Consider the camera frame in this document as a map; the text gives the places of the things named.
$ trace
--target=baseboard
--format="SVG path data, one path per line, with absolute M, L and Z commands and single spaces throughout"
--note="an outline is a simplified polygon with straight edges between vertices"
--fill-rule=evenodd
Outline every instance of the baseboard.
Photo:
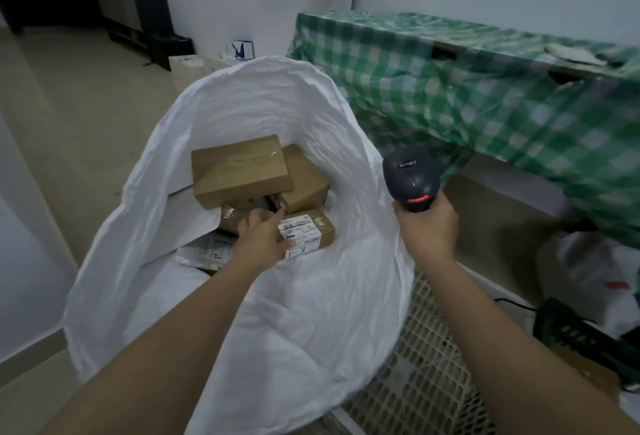
M 0 363 L 0 388 L 66 348 L 67 339 L 60 329 L 21 350 Z

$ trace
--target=red scanner light strip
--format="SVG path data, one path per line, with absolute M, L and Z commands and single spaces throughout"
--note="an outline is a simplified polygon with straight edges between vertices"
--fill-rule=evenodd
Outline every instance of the red scanner light strip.
M 407 200 L 407 201 L 410 202 L 410 203 L 419 203 L 420 201 L 424 201 L 424 200 L 427 200 L 427 199 L 429 199 L 429 195 L 426 195 L 426 196 L 423 196 L 421 198 L 417 198 L 417 199 L 414 199 L 414 200 Z

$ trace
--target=forearm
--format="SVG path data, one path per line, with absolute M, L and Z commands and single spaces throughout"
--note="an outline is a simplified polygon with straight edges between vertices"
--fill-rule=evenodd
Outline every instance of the forearm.
M 636 434 L 618 406 L 526 334 L 450 261 L 418 254 L 492 420 L 509 434 Z
M 183 433 L 257 275 L 237 260 L 220 269 L 94 376 L 42 433 Z

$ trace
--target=person's left arm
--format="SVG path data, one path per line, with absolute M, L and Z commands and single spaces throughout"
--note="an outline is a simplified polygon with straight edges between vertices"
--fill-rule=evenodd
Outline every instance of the person's left arm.
M 240 224 L 234 258 L 96 374 L 41 430 L 58 434 L 181 434 L 244 296 L 280 260 L 279 212 Z

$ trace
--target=green checkered tablecloth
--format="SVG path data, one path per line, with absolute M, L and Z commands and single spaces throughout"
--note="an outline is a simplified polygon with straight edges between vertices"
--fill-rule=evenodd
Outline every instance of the green checkered tablecloth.
M 555 58 L 580 47 L 619 68 Z M 445 179 L 482 152 L 558 183 L 640 247 L 640 50 L 413 13 L 299 14 L 289 57 L 332 77 L 384 154 L 425 143 Z

